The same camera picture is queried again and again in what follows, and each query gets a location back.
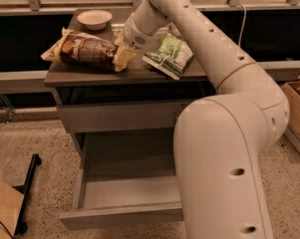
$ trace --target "wire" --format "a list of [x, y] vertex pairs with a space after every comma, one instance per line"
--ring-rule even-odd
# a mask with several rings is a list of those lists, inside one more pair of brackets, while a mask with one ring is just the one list
[[245, 29], [245, 23], [246, 23], [246, 18], [247, 18], [247, 9], [243, 4], [239, 5], [242, 7], [243, 9], [243, 20], [242, 20], [242, 25], [241, 25], [241, 29], [240, 29], [240, 35], [239, 35], [239, 40], [238, 40], [238, 46], [241, 47], [241, 38], [242, 38], [242, 33]]
[[6, 232], [9, 234], [9, 236], [12, 238], [12, 239], [14, 239], [14, 237], [11, 235], [11, 233], [10, 233], [10, 231], [8, 230], [8, 228], [1, 222], [1, 220], [0, 220], [0, 224], [1, 224], [1, 226], [3, 226], [3, 228], [6, 230]]

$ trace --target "beige carpet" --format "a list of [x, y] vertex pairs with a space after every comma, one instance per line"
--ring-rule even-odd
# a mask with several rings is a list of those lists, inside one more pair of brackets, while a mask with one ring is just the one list
[[[11, 123], [4, 120], [0, 111], [0, 179], [22, 184], [32, 154], [39, 153], [43, 160], [25, 213], [29, 229], [17, 238], [186, 238], [182, 222], [68, 231], [58, 216], [72, 208], [79, 156], [55, 109], [18, 110]], [[260, 163], [275, 238], [300, 239], [300, 155], [283, 136], [261, 153]]]

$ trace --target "white cable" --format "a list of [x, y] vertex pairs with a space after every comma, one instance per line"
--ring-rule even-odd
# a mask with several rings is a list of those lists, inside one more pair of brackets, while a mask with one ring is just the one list
[[245, 28], [246, 17], [247, 17], [247, 9], [246, 9], [246, 7], [243, 4], [239, 3], [239, 5], [243, 9], [243, 20], [242, 20], [242, 25], [241, 25], [240, 35], [239, 35], [239, 40], [238, 40], [238, 46], [241, 47], [241, 45], [240, 45], [241, 44], [241, 37], [242, 37], [243, 30]]

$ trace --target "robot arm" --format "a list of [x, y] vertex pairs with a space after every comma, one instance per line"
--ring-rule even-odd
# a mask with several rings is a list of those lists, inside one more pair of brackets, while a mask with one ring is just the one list
[[172, 21], [217, 96], [190, 104], [174, 130], [174, 160], [189, 239], [273, 238], [258, 154], [284, 132], [288, 102], [264, 70], [190, 0], [145, 0], [125, 29], [140, 48]]

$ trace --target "open drawer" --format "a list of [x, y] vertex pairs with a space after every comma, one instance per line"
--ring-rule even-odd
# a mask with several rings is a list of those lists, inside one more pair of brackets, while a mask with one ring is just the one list
[[87, 133], [69, 230], [182, 220], [173, 128]]

